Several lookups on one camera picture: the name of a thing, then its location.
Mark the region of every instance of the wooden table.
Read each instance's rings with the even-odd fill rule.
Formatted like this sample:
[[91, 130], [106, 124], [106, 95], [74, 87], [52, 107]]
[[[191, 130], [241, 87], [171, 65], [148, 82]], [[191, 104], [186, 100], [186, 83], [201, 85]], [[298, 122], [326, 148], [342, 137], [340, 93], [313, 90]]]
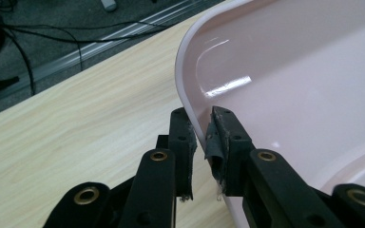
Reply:
[[[135, 175], [182, 106], [174, 84], [179, 44], [194, 16], [0, 113], [0, 227], [41, 227], [70, 188], [110, 188]], [[194, 201], [177, 227], [232, 227], [199, 148]]]

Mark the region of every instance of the pink plastic tray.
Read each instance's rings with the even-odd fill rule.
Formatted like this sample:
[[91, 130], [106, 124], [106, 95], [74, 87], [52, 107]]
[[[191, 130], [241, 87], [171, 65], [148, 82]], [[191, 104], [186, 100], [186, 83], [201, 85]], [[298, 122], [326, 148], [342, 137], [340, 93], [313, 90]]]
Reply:
[[[365, 185], [365, 1], [233, 1], [205, 14], [177, 56], [182, 103], [205, 147], [212, 105], [331, 194]], [[239, 199], [226, 199], [239, 227]]]

